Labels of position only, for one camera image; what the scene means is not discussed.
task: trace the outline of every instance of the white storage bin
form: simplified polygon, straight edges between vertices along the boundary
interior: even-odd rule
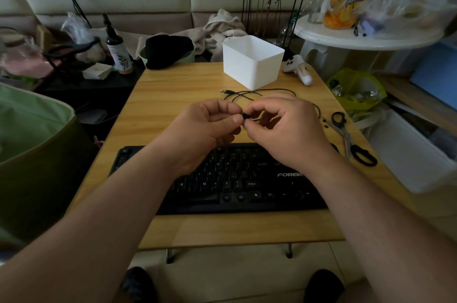
[[[278,78],[284,49],[258,37],[227,37],[223,43],[224,72],[249,90]]]
[[[411,192],[457,185],[457,163],[393,110],[371,129],[368,141],[380,159]]]

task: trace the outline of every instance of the scissors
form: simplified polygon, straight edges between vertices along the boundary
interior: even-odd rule
[[[322,121],[327,123],[332,129],[334,129],[337,133],[343,136],[344,145],[346,150],[346,158],[349,160],[351,154],[354,156],[358,162],[362,165],[368,167],[374,167],[378,164],[378,160],[370,154],[368,150],[363,149],[357,144],[352,144],[351,135],[346,130],[346,116],[343,112],[335,112],[332,114],[332,121],[329,122],[327,119],[323,118]]]

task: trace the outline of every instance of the forearm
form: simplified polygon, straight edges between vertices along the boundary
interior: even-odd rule
[[[154,143],[131,158],[0,268],[0,301],[109,301],[174,179],[169,166]]]
[[[451,302],[457,247],[336,152],[304,174],[317,187],[384,302]]]

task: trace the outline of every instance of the keyboard brand logo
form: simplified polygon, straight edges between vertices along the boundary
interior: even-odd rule
[[[300,177],[302,175],[301,173],[278,173],[278,177]]]

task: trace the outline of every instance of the tile floor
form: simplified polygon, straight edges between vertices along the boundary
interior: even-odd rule
[[[410,194],[417,213],[457,241],[457,187]],[[160,300],[167,303],[302,302],[309,277],[319,268],[333,271],[345,283],[364,277],[345,242],[255,245],[176,250],[175,262],[165,263],[165,251],[144,251],[131,266],[146,268]]]

